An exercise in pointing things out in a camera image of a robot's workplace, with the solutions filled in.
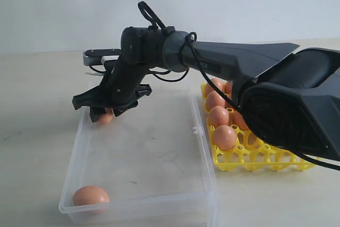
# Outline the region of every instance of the white wall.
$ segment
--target white wall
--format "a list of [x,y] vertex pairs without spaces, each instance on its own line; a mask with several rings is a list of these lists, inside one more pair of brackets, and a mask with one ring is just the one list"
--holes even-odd
[[[119,47],[147,26],[140,0],[0,0],[0,53]],[[200,40],[340,37],[340,0],[145,0],[167,25]]]

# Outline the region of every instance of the egg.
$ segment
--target egg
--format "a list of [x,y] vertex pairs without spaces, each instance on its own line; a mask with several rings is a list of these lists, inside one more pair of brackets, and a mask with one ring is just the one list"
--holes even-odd
[[214,144],[220,150],[227,151],[236,145],[237,135],[233,128],[228,125],[218,126],[213,133]]
[[246,125],[242,115],[237,111],[234,113],[233,123],[239,126],[241,130],[249,130],[249,127]]
[[214,106],[225,107],[226,101],[216,91],[209,93],[207,97],[207,108],[210,111]]
[[[220,89],[221,91],[223,91],[223,82],[222,82],[221,79],[219,79],[219,78],[212,78],[211,81],[213,82],[213,84],[214,84],[218,89]],[[206,95],[206,97],[208,97],[208,95],[209,95],[212,91],[215,91],[215,90],[210,86],[210,84],[207,83],[206,89],[205,89],[205,95]]]
[[[98,203],[110,202],[107,192],[99,186],[85,186],[77,190],[73,195],[74,206],[93,205]],[[91,213],[99,214],[103,210],[91,211]]]
[[224,92],[225,94],[229,94],[229,95],[232,94],[232,84],[231,84],[230,82],[227,81],[227,82],[225,83],[223,92]]
[[214,106],[209,112],[210,124],[215,128],[220,125],[229,124],[229,112],[222,106]]
[[109,124],[109,122],[110,122],[110,121],[112,120],[112,118],[113,118],[112,109],[106,108],[105,111],[106,111],[106,114],[103,114],[103,115],[99,118],[99,120],[97,121],[97,123],[98,123],[99,125],[107,125],[107,124]]

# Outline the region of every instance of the plastic container lid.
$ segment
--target plastic container lid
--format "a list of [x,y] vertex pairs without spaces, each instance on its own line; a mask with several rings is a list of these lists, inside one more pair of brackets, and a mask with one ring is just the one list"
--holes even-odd
[[[91,123],[83,109],[61,213],[77,224],[217,226],[215,173],[197,98],[179,84],[153,88],[107,126]],[[74,206],[73,194],[89,185],[105,189],[110,202]],[[90,214],[96,209],[104,210]]]

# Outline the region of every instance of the yellow egg tray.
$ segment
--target yellow egg tray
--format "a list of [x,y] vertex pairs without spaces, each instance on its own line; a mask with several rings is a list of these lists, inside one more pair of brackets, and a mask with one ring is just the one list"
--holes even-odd
[[[201,92],[204,101],[206,83],[201,85]],[[215,127],[210,124],[209,118],[206,118],[206,124],[209,133],[209,142],[214,164],[222,171],[231,171],[237,167],[244,167],[248,171],[259,170],[269,166],[272,170],[283,170],[289,166],[295,166],[297,170],[307,170],[314,167],[290,151],[271,146],[261,139],[257,138],[251,130],[241,130],[233,123],[234,109],[227,107],[230,116],[230,126],[237,134],[235,147],[228,151],[223,151],[214,144],[213,134]],[[207,104],[205,103],[205,112],[208,114]]]

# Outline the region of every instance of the table surface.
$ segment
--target table surface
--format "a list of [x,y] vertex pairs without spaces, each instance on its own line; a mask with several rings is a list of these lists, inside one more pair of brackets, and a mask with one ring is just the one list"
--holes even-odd
[[[340,39],[293,42],[340,49]],[[100,77],[85,75],[81,52],[0,55],[0,67],[0,225],[72,226],[58,211],[80,119],[71,99],[88,89],[89,77]],[[203,78],[194,70],[189,76],[199,93]],[[305,172],[216,170],[216,175],[220,226],[340,224],[336,171],[316,166]]]

